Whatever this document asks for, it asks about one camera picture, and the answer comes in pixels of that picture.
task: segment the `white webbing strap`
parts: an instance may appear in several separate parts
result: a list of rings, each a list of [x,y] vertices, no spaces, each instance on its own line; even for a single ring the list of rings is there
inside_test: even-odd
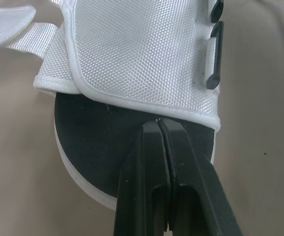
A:
[[[81,94],[71,75],[63,25],[56,32],[33,87],[46,93]]]
[[[42,59],[55,36],[57,26],[50,23],[32,23],[6,48],[23,53],[32,53]]]

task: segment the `beige table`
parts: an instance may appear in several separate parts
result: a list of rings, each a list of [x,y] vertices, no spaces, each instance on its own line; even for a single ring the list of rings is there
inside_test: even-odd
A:
[[[62,21],[46,1],[30,2],[37,20]],[[284,236],[284,2],[277,2],[228,0],[223,15],[215,166],[245,236]],[[0,49],[0,236],[111,236],[114,212],[62,164],[54,98],[32,88],[40,65]]]

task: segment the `black buckle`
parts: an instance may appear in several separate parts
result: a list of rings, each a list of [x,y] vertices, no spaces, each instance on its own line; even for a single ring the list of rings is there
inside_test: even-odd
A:
[[[222,45],[223,45],[224,22],[219,21],[215,24],[211,37],[216,37],[216,50],[214,60],[213,74],[207,79],[206,88],[215,89],[221,80],[221,59],[222,59]]]

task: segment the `white fabric pad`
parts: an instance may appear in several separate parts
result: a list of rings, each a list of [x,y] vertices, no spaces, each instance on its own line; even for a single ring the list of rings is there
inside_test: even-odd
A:
[[[19,35],[31,23],[35,13],[32,6],[0,8],[0,46]]]
[[[64,26],[57,30],[33,86],[46,93],[81,94],[70,72],[67,49],[64,44]]]
[[[6,48],[23,53],[33,53],[43,59],[53,41],[56,30],[57,26],[54,24],[32,23],[24,32],[6,45]]]
[[[220,128],[208,1],[60,1],[70,69],[95,101]]]

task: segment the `black foam pad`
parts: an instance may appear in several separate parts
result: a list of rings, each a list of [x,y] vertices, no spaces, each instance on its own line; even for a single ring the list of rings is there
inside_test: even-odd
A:
[[[163,116],[110,106],[83,95],[56,95],[55,124],[66,156],[88,182],[113,197],[117,197],[121,166],[139,129],[159,118]],[[185,128],[193,145],[211,160],[214,130],[173,120]]]

